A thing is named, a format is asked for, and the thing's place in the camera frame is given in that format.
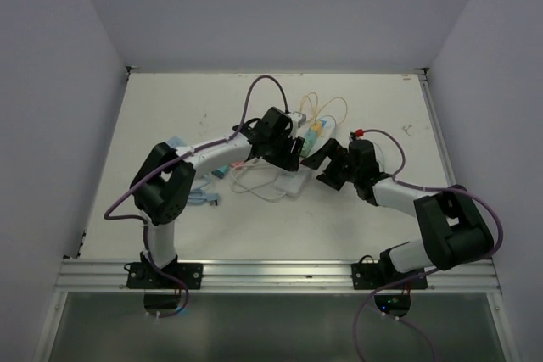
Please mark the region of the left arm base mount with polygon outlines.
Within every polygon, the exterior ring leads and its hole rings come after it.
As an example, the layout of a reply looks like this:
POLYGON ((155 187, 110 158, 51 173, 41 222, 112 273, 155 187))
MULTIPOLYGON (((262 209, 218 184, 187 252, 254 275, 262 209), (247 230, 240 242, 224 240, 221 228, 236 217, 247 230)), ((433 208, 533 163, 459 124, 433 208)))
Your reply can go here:
POLYGON ((180 263, 177 259, 158 272, 142 258, 140 262, 124 264, 126 287, 144 290, 145 311, 156 319, 179 315, 188 305, 189 294, 199 290, 204 275, 200 263, 180 263))

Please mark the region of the white power strip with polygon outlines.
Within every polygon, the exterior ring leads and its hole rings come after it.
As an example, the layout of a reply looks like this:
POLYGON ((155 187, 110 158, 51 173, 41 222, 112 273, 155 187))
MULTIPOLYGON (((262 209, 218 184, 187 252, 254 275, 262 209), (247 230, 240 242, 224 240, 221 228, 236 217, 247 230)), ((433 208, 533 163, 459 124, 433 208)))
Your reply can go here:
POLYGON ((302 165, 301 161, 315 153, 317 147, 322 147, 335 134, 341 122, 332 115, 317 116, 303 135, 304 143, 301 148, 299 164, 295 170, 280 169, 264 161, 251 159, 244 164, 235 164, 230 175, 230 189, 237 194, 248 193, 268 203, 276 203, 283 198, 298 198, 314 171, 302 165), (260 180, 258 183, 247 183, 246 178, 251 172, 265 171, 272 177, 260 180))

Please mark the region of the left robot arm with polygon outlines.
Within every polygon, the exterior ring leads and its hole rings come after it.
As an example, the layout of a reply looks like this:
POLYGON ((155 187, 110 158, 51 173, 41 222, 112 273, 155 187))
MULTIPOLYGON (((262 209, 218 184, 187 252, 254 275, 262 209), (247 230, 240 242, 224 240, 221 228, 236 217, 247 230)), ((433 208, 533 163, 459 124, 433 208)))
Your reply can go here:
POLYGON ((305 121, 302 113, 272 107, 263 117, 236 127, 230 136, 181 148, 165 142, 153 147, 131 183, 134 203, 147 225, 143 256, 150 263, 149 281, 164 288, 176 278, 175 220, 187 206, 194 181, 224 165, 251 159, 296 171, 304 144, 296 133, 305 121))

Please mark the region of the aluminium rail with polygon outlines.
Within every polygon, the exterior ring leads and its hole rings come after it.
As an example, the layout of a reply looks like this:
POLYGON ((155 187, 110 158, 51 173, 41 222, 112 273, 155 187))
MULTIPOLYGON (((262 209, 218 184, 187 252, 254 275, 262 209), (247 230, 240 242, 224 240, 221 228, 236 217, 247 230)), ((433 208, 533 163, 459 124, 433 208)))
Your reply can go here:
MULTIPOLYGON (((56 292, 128 292, 126 259, 65 259, 56 292)), ((196 293, 363 294, 355 290, 350 261, 199 260, 196 293)), ((492 262, 480 261, 427 277, 423 294, 494 294, 501 291, 492 262)))

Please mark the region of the teal plug adapter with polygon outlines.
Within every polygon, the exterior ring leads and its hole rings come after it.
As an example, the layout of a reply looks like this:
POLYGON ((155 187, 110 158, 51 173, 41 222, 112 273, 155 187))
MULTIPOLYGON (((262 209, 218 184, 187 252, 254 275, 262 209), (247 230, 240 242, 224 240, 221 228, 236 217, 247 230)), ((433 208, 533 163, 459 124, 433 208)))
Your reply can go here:
POLYGON ((218 179, 224 179, 229 171, 228 166, 223 166, 219 169, 213 170, 211 174, 218 179))

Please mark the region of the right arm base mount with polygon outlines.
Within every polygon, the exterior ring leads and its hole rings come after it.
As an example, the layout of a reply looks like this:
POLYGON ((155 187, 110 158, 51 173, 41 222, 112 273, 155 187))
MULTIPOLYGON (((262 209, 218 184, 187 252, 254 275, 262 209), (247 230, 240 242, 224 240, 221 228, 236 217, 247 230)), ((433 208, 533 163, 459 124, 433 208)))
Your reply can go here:
POLYGON ((411 309, 411 292, 428 288, 426 277, 420 277, 423 269, 408 273, 400 273, 386 264, 382 259, 375 260, 371 255, 365 255, 350 265, 351 280, 355 290, 376 290, 394 281, 412 277, 412 280, 391 287, 392 294, 377 293, 373 302, 379 312, 395 318, 407 315, 411 309))

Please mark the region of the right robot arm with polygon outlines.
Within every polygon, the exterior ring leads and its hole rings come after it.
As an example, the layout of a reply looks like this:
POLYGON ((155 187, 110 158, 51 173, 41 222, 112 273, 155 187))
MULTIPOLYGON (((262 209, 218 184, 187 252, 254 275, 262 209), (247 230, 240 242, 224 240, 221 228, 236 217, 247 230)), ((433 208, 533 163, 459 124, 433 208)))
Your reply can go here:
POLYGON ((450 270, 481 259, 494 247, 494 239, 473 200, 460 187, 424 192, 403 187, 383 172, 371 142, 354 139, 344 148, 332 139, 301 164, 327 167, 317 179, 340 190, 351 183, 357 196, 375 207, 394 209, 417 220, 421 238, 384 250, 379 261, 359 263, 359 273, 386 287, 398 287, 408 276, 430 267, 450 270))

